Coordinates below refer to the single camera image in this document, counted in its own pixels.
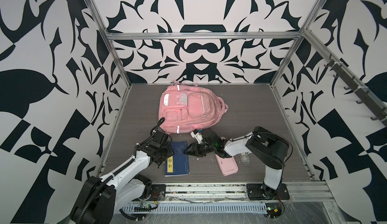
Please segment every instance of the pink backpack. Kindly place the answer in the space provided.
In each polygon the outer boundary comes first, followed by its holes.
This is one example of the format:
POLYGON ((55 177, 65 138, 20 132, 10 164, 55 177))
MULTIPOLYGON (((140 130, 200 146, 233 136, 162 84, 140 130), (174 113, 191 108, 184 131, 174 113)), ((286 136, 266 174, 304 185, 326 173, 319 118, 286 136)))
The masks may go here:
POLYGON ((160 126, 167 134, 190 133, 205 129, 220 121, 228 106, 211 90, 187 85, 168 86, 161 95, 160 126))

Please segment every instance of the yellow label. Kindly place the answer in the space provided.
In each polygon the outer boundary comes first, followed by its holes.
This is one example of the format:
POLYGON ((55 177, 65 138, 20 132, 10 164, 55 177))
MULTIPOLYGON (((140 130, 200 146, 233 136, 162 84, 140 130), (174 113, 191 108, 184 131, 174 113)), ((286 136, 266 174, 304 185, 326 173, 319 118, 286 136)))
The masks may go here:
POLYGON ((167 159, 167 164, 168 164, 167 173, 173 173, 173 156, 167 159))

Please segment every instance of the black mounting plate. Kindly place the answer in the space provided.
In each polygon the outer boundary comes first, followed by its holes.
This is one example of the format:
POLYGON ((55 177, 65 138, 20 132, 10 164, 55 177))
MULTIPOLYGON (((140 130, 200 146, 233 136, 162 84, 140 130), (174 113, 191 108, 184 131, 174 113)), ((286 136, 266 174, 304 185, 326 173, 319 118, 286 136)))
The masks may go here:
MULTIPOLYGON (((263 195, 262 184, 247 184, 247 196, 250 200, 267 200, 267 197, 263 195)), ((290 199, 290 195, 288 192, 288 188, 286 187, 286 184, 280 184, 278 186, 277 190, 278 195, 274 196, 274 200, 278 200, 278 197, 281 197, 281 200, 288 200, 290 199)))
POLYGON ((165 185, 152 185, 151 186, 151 197, 147 199, 147 201, 157 201, 159 199, 159 196, 162 194, 165 196, 165 185))

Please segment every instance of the blue notebook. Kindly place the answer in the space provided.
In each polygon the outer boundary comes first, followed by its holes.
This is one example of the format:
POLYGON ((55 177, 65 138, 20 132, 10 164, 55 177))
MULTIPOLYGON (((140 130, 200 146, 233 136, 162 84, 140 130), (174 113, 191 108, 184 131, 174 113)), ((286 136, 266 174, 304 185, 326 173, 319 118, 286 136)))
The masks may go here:
POLYGON ((165 161, 165 176, 189 174, 188 155, 183 154, 187 148, 187 141, 171 142, 171 146, 175 154, 165 161))

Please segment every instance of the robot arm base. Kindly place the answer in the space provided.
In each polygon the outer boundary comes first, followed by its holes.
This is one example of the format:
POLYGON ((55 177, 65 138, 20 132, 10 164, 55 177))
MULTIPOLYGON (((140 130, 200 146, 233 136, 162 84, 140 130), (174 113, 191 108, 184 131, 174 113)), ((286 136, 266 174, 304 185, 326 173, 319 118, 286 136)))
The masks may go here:
POLYGON ((250 200, 289 200, 290 195, 285 184, 280 184, 275 191, 264 183, 262 184, 247 184, 247 196, 250 200))

